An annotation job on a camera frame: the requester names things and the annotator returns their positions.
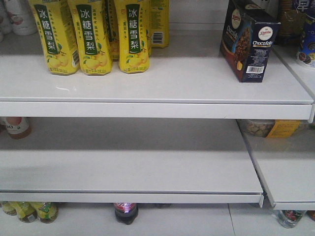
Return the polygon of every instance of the snack package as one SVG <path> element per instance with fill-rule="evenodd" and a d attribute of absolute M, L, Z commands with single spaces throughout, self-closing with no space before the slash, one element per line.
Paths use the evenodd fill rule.
<path fill-rule="evenodd" d="M 79 68 L 78 46 L 66 0 L 29 0 L 47 67 L 52 74 L 70 75 Z"/>
<path fill-rule="evenodd" d="M 240 82 L 262 82 L 280 23 L 251 0 L 230 0 L 220 50 Z"/>
<path fill-rule="evenodd" d="M 165 48 L 169 43 L 169 0 L 150 0 L 151 44 Z"/>
<path fill-rule="evenodd" d="M 150 65 L 145 21 L 148 0 L 114 1 L 119 27 L 119 67 L 127 74 L 144 72 Z"/>
<path fill-rule="evenodd" d="M 110 53 L 113 61 L 119 60 L 118 21 L 114 0 L 105 0 L 105 19 L 107 25 Z"/>
<path fill-rule="evenodd" d="M 79 48 L 81 70 L 105 75 L 112 70 L 104 0 L 68 0 Z"/>
<path fill-rule="evenodd" d="M 315 7 L 315 0 L 279 0 L 281 22 L 277 43 L 298 44 L 305 22 L 305 11 Z"/>

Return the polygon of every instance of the bottle label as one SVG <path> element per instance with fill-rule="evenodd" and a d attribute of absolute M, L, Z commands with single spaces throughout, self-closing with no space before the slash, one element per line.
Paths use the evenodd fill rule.
<path fill-rule="evenodd" d="M 282 212 L 291 221 L 298 221 L 304 215 L 304 211 L 300 210 L 283 210 Z"/>
<path fill-rule="evenodd" d="M 122 211 L 124 213 L 130 212 L 137 206 L 137 203 L 114 203 L 115 209 Z"/>
<path fill-rule="evenodd" d="M 9 134 L 21 134 L 26 131 L 30 124 L 25 117 L 5 117 L 3 118 L 5 128 Z"/>

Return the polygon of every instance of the rock sugar pear drink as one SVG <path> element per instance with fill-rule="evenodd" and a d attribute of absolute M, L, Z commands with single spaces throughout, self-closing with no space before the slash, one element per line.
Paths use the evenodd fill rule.
<path fill-rule="evenodd" d="M 147 0 L 114 0 L 118 18 L 120 58 L 119 67 L 125 73 L 144 72 L 149 68 Z"/>
<path fill-rule="evenodd" d="M 152 47 L 165 48 L 169 43 L 169 0 L 150 0 Z"/>
<path fill-rule="evenodd" d="M 105 19 L 107 25 L 110 53 L 114 61 L 119 60 L 118 21 L 114 0 L 105 0 Z"/>
<path fill-rule="evenodd" d="M 87 75 L 105 75 L 112 70 L 104 0 L 68 0 L 72 14 L 81 70 Z"/>
<path fill-rule="evenodd" d="M 29 0 L 49 71 L 70 75 L 79 68 L 78 47 L 66 0 Z"/>

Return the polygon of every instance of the cereal box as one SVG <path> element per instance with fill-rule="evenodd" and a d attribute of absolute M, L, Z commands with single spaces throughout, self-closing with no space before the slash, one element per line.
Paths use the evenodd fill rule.
<path fill-rule="evenodd" d="M 280 23 L 251 0 L 230 0 L 220 50 L 240 82 L 262 82 Z"/>

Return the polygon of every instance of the cola bottle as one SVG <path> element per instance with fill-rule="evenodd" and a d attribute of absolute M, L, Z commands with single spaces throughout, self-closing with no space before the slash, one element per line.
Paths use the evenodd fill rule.
<path fill-rule="evenodd" d="M 137 203 L 114 203 L 115 217 L 119 222 L 130 225 L 138 215 Z"/>

